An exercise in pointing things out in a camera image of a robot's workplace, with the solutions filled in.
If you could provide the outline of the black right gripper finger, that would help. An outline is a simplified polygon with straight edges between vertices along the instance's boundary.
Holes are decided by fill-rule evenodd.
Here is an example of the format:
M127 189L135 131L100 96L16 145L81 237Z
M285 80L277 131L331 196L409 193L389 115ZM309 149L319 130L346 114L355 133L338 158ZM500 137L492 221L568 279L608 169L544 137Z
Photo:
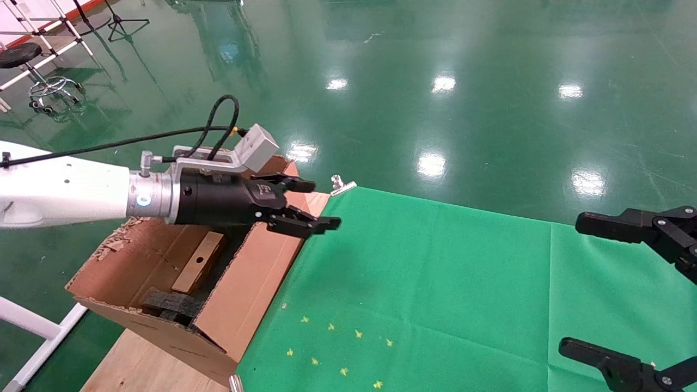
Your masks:
M560 340L559 353L597 368L611 391L683 391L696 382L696 357L656 370L637 357L575 338Z
M576 229L580 234L620 241L644 243L685 278L696 283L696 208L651 212L626 209L619 216L583 212Z

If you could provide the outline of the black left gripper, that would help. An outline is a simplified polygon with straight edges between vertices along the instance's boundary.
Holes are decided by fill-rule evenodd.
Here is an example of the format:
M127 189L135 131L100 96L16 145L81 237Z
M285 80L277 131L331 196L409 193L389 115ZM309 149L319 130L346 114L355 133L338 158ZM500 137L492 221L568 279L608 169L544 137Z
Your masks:
M204 175L182 172L176 225L233 226L264 222L268 231L294 238L310 238L337 230L341 218L312 216L289 205L285 192L312 193L316 183L275 173L251 178L237 173Z

